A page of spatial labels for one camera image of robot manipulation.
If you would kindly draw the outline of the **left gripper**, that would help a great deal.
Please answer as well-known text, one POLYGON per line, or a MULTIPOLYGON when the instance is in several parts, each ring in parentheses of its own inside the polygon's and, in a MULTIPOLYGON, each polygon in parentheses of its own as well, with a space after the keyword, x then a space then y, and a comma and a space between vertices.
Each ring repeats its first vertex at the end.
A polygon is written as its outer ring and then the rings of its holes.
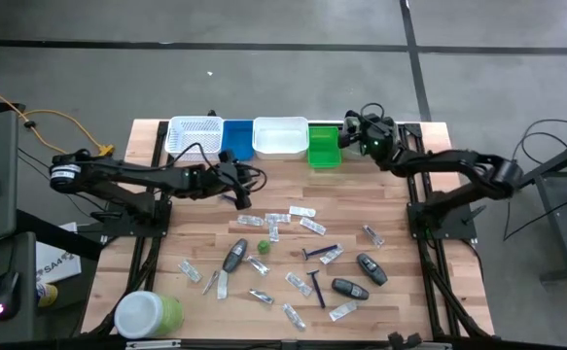
POLYGON ((251 207, 252 202, 248 189, 239 181, 240 169, 236 166, 232 150, 223 150, 218 154, 219 162, 212 166, 215 175, 236 193, 235 208, 244 210, 251 207))

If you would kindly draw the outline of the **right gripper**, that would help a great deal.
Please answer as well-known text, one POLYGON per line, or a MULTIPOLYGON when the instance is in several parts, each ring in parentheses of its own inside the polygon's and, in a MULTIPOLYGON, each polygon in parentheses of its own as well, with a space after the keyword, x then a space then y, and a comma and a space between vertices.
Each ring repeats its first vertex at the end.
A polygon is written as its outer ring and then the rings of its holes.
POLYGON ((369 114, 359 116, 353 110, 345 113, 343 125, 356 127, 356 132, 342 132, 338 136, 338 147, 345 149, 354 143, 363 145, 392 146, 393 145, 393 119, 391 117, 369 114))

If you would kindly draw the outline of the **dark grey deodorant stick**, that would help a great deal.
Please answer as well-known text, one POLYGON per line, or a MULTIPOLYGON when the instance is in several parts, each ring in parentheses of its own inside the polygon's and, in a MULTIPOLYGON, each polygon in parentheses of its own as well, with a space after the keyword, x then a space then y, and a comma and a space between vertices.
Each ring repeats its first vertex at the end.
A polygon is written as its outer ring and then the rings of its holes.
POLYGON ((363 272, 377 286, 382 286, 388 281, 388 277, 381 266, 369 255, 361 253, 357 256, 357 263, 363 272))
POLYGON ((224 272, 232 273, 237 269, 246 254, 247 245, 248 241, 244 238, 240 238, 235 242, 223 262, 224 272))
POLYGON ((332 281, 332 289, 348 298, 357 300, 367 300, 370 293, 358 284, 342 278, 335 278, 332 281))

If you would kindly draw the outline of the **packaged nail clipper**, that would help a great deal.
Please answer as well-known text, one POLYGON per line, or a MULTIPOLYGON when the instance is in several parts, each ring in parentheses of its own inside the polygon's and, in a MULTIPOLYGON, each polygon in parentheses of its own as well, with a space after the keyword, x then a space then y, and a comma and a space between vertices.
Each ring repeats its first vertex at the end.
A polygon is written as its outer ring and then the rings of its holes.
POLYGON ((253 257, 253 256, 248 256, 246 258, 246 261, 251 264, 262 276, 267 276, 269 273, 269 268, 263 263, 261 262, 259 259, 253 257))

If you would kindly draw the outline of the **green plastic basket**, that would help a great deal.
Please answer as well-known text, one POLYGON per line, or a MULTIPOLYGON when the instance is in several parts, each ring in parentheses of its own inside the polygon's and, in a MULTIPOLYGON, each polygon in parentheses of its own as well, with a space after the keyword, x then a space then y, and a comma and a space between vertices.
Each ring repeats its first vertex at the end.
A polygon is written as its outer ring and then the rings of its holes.
POLYGON ((341 164, 337 145, 338 129, 335 126, 309 128, 308 163, 312 168, 336 168, 341 164))

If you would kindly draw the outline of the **blue plastic basket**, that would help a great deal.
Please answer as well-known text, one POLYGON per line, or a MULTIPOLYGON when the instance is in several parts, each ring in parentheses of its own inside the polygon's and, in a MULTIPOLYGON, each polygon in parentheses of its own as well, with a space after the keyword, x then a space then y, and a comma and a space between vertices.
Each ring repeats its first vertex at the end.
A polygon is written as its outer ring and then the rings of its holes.
POLYGON ((252 146, 253 121, 252 120, 224 120, 222 151, 232 151, 239 161, 248 161, 253 158, 252 146))

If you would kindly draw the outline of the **white perforated plastic basket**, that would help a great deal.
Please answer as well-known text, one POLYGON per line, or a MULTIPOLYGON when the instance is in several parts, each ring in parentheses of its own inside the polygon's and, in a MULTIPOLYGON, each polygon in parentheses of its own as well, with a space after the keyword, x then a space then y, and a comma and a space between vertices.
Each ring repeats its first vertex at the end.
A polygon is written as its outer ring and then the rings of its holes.
POLYGON ((213 116, 176 116, 167 127, 165 151, 173 157, 193 143, 199 143, 203 153, 195 146, 182 155, 180 161, 217 160, 221 152, 224 120, 213 116))

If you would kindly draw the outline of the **clear plastic packet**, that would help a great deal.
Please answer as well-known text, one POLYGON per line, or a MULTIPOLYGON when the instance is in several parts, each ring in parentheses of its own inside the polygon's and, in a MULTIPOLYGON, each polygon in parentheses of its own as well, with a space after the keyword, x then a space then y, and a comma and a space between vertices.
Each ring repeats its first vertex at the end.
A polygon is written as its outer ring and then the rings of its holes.
POLYGON ((178 267, 181 270, 181 272, 187 275, 192 282, 198 283, 202 279, 202 275, 187 260, 183 260, 178 265, 178 267))

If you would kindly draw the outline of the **silver metal tweezers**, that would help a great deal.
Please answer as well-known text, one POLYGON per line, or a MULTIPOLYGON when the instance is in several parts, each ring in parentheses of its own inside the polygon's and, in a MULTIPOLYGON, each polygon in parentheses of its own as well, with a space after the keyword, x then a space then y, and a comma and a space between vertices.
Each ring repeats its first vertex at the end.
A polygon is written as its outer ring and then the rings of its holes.
POLYGON ((214 270, 211 277, 209 278, 209 280, 207 281, 204 289, 202 290, 202 295, 206 295, 212 288, 212 286, 214 285, 214 283, 217 281, 217 279, 219 278, 219 270, 214 270))

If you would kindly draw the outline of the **green disinfecting wipes canister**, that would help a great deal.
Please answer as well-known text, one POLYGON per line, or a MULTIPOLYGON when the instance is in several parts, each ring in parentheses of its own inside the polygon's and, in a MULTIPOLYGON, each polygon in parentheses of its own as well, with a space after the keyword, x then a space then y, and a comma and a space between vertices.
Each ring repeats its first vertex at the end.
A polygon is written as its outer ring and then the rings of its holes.
POLYGON ((147 291, 126 295, 114 313, 115 328, 128 339, 167 335, 183 323, 183 306, 178 299, 147 291))

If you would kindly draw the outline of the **silver metal bar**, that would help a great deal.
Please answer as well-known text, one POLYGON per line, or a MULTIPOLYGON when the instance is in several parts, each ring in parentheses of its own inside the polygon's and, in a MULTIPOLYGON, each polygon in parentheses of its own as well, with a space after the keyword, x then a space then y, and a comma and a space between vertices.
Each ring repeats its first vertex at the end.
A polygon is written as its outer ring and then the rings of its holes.
POLYGON ((137 340, 127 342, 124 350, 170 350, 181 346, 181 339, 137 340))

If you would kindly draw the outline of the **dark desk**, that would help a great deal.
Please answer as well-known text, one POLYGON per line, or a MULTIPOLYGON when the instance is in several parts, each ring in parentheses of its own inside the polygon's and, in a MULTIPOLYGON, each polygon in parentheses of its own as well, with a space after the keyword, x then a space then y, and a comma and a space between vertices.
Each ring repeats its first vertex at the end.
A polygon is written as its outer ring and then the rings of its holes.
POLYGON ((0 276, 12 270, 18 274, 13 301, 4 307, 15 312, 8 320, 0 320, 0 343, 23 342, 34 338, 36 318, 35 244, 33 233, 0 240, 0 276))

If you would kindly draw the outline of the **black computer mouse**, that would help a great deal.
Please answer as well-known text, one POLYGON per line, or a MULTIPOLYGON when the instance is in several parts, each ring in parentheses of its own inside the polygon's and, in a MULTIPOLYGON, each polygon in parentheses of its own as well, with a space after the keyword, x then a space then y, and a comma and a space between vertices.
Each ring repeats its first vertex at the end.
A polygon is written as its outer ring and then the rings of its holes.
POLYGON ((19 273, 7 271, 0 275, 0 321, 14 318, 19 309, 19 273))

